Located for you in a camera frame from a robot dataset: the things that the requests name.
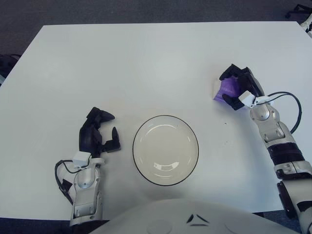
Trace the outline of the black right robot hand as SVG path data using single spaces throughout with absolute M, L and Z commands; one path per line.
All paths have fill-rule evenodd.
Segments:
M 248 105 L 254 104 L 257 97 L 264 96 L 261 85 L 248 67 L 240 69 L 232 64 L 222 73 L 219 81 L 220 88 L 215 95 L 215 100 L 230 105 L 234 110 L 246 106 L 239 98 L 246 91 L 252 95 L 251 101 L 247 102 Z

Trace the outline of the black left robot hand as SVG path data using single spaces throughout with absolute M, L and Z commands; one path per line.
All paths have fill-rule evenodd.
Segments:
M 121 149 L 116 127 L 112 129 L 112 139 L 102 144 L 102 135 L 99 132 L 101 124 L 114 120 L 115 116 L 93 107 L 86 117 L 86 121 L 79 131 L 79 150 L 91 154 L 92 158 L 99 158 L 104 152 L 111 153 Z

